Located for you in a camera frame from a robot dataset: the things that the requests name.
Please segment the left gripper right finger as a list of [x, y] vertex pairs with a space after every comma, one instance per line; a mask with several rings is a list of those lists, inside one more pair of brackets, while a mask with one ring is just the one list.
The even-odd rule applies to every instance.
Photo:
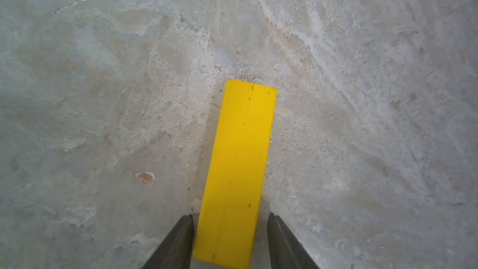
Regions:
[[273, 269], [319, 269], [280, 216], [270, 213], [267, 234]]

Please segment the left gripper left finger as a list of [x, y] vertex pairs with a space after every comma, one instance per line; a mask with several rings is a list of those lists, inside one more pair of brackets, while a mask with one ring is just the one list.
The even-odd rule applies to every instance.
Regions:
[[194, 220], [182, 216], [143, 265], [142, 269], [190, 269]]

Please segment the yellow block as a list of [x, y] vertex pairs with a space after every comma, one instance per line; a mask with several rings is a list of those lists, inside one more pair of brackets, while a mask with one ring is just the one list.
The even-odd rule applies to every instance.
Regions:
[[251, 264], [277, 90], [225, 84], [192, 256], [232, 269]]

